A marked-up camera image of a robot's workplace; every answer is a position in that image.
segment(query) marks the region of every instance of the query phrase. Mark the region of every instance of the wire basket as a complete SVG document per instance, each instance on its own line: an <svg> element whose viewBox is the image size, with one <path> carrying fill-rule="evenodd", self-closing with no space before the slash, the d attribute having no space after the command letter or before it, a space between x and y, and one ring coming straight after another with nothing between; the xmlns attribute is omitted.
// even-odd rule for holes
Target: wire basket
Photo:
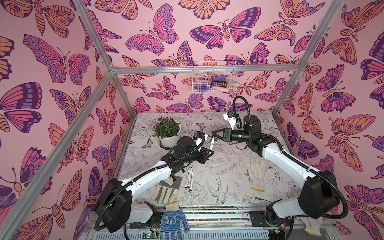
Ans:
<svg viewBox="0 0 384 240"><path fill-rule="evenodd" d="M226 61L216 61L223 65L210 65L212 61L194 61L192 67L193 93L235 93L238 79L236 65L225 65Z"/></svg>

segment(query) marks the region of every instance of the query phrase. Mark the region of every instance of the potted plant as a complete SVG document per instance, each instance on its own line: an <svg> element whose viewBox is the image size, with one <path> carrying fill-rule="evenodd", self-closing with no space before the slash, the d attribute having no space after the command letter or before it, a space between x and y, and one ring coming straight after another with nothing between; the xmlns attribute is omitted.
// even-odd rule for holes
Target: potted plant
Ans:
<svg viewBox="0 0 384 240"><path fill-rule="evenodd" d="M163 147L175 147L177 141L180 139L181 124L173 120L172 118L159 118L158 122L153 129L155 134L160 139L161 145Z"/></svg>

